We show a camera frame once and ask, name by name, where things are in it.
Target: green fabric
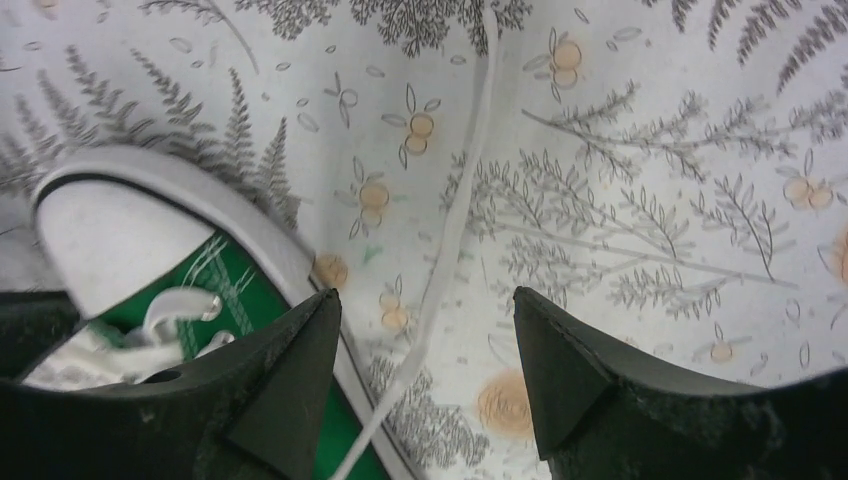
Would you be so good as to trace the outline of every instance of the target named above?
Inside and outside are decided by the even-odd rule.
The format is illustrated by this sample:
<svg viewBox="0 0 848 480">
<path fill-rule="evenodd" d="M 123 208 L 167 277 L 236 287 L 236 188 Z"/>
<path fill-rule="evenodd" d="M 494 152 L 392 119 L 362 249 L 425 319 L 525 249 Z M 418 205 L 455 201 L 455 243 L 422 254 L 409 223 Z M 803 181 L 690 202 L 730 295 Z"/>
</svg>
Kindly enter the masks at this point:
<svg viewBox="0 0 848 480">
<path fill-rule="evenodd" d="M 172 271 L 101 315 L 99 320 L 127 332 L 143 323 L 147 307 L 156 295 L 181 285 L 215 292 L 223 300 L 221 314 L 214 321 L 180 324 L 180 339 L 184 343 L 186 359 L 194 358 L 197 351 L 222 329 L 237 338 L 242 337 L 252 330 L 269 325 L 290 308 L 271 282 L 253 268 L 245 252 L 215 235 Z M 239 322 L 237 317 L 249 322 Z M 313 480 L 326 480 L 333 474 L 360 429 L 353 410 L 334 381 L 324 411 Z M 369 446 L 348 479 L 389 480 L 389 477 L 373 447 Z"/>
</svg>

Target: floral tablecloth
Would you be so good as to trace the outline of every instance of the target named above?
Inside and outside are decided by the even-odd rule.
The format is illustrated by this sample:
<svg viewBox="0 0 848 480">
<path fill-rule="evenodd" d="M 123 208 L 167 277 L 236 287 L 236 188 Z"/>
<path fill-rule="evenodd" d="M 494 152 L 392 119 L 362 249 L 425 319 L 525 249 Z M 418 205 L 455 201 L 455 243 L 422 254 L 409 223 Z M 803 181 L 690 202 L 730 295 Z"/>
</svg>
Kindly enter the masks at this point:
<svg viewBox="0 0 848 480">
<path fill-rule="evenodd" d="M 129 143 L 320 253 L 385 388 L 467 161 L 482 0 L 0 2 L 0 288 L 60 287 L 40 173 Z M 390 418 L 433 479 L 545 479 L 516 285 L 758 385 L 848 355 L 848 0 L 498 0 L 489 144 L 427 369 Z"/>
</svg>

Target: white strap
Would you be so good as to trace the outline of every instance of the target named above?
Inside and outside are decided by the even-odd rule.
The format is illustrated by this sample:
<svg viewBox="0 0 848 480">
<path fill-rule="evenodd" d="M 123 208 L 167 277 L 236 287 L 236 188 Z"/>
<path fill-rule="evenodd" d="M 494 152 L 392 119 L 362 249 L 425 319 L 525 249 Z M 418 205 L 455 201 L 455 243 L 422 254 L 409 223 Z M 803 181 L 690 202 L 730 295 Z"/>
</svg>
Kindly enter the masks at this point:
<svg viewBox="0 0 848 480">
<path fill-rule="evenodd" d="M 439 246 L 439 255 L 436 258 L 436 267 L 424 290 L 421 301 L 421 315 L 418 320 L 419 330 L 412 348 L 395 370 L 393 379 L 383 393 L 383 397 L 374 409 L 371 419 L 363 427 L 353 446 L 347 452 L 344 461 L 330 477 L 330 480 L 344 480 L 356 465 L 359 457 L 371 442 L 371 437 L 382 425 L 383 420 L 389 415 L 395 404 L 400 401 L 403 393 L 418 377 L 424 367 L 424 359 L 430 350 L 430 340 L 436 327 L 436 314 L 445 293 L 450 287 L 456 266 L 459 262 L 459 250 L 462 243 L 462 235 L 468 222 L 468 210 L 471 208 L 471 192 L 474 185 L 474 171 L 483 154 L 483 145 L 489 129 L 490 110 L 492 106 L 492 92 L 495 81 L 495 70 L 498 55 L 498 22 L 491 8 L 483 7 L 483 28 L 486 33 L 489 64 L 486 78 L 483 82 L 483 92 L 480 95 L 480 109 L 477 114 L 477 125 L 472 137 L 471 153 L 465 162 L 462 179 L 459 182 L 453 203 L 448 210 L 445 219 L 445 228 L 442 231 L 442 239 Z"/>
</svg>

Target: black object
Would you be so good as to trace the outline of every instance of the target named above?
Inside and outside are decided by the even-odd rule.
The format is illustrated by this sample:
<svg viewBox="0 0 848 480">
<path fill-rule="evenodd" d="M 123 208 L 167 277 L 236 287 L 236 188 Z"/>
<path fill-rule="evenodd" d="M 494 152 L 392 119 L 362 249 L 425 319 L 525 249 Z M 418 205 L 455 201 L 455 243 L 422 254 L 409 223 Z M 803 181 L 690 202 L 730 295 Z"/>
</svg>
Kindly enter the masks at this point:
<svg viewBox="0 0 848 480">
<path fill-rule="evenodd" d="M 539 456 L 554 480 L 848 479 L 848 369 L 775 389 L 664 362 L 515 292 Z"/>
<path fill-rule="evenodd" d="M 0 294 L 4 478 L 310 478 L 341 322 L 335 291 L 145 384 L 60 393 L 11 380 L 78 319 L 64 294 Z"/>
</svg>

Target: white cord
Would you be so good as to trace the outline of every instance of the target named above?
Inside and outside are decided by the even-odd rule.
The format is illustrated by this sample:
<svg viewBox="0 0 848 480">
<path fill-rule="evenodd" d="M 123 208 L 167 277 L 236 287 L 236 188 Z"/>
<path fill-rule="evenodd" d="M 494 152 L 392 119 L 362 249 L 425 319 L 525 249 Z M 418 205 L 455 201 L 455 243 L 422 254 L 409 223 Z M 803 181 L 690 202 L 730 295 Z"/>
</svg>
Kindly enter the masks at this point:
<svg viewBox="0 0 848 480">
<path fill-rule="evenodd" d="M 483 29 L 489 51 L 489 63 L 486 77 L 483 82 L 483 91 L 480 95 L 480 108 L 477 112 L 477 125 L 471 142 L 471 154 L 465 162 L 462 179 L 459 182 L 453 204 L 445 219 L 445 228 L 439 246 L 439 256 L 436 266 L 424 296 L 421 300 L 421 315 L 418 320 L 419 332 L 412 348 L 403 359 L 400 366 L 395 370 L 392 382 L 383 397 L 374 409 L 374 413 L 364 426 L 356 441 L 348 450 L 344 461 L 330 480 L 345 480 L 353 470 L 354 465 L 362 456 L 362 453 L 371 442 L 371 437 L 377 432 L 383 420 L 391 412 L 395 404 L 400 401 L 404 392 L 418 377 L 424 367 L 424 359 L 430 349 L 430 340 L 436 327 L 436 314 L 442 303 L 448 287 L 453 281 L 456 273 L 456 265 L 459 262 L 459 250 L 462 243 L 462 235 L 468 221 L 468 210 L 471 208 L 471 192 L 474 185 L 474 173 L 480 156 L 483 154 L 483 145 L 486 142 L 486 134 L 489 130 L 490 110 L 492 106 L 492 92 L 495 82 L 495 70 L 498 55 L 498 22 L 491 8 L 483 7 Z"/>
</svg>

